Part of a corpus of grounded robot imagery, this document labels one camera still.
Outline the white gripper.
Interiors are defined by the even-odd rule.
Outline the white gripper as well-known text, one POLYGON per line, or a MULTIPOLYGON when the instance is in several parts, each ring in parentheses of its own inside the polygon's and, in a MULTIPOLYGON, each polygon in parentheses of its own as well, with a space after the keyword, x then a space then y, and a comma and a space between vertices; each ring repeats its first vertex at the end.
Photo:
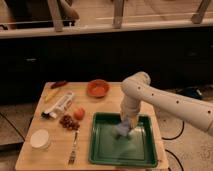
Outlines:
POLYGON ((134 129, 138 124, 141 101, 129 96, 124 96, 120 107, 121 120, 130 119, 130 128, 134 129))

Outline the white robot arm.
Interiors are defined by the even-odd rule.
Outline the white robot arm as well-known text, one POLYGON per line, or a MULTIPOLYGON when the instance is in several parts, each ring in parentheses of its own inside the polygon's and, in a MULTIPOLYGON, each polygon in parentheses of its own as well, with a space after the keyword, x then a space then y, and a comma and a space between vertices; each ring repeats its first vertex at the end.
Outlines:
POLYGON ((150 86, 145 72, 138 72, 121 83, 121 131, 126 136, 138 123, 141 102, 165 110, 213 137, 213 103, 166 92, 150 86))

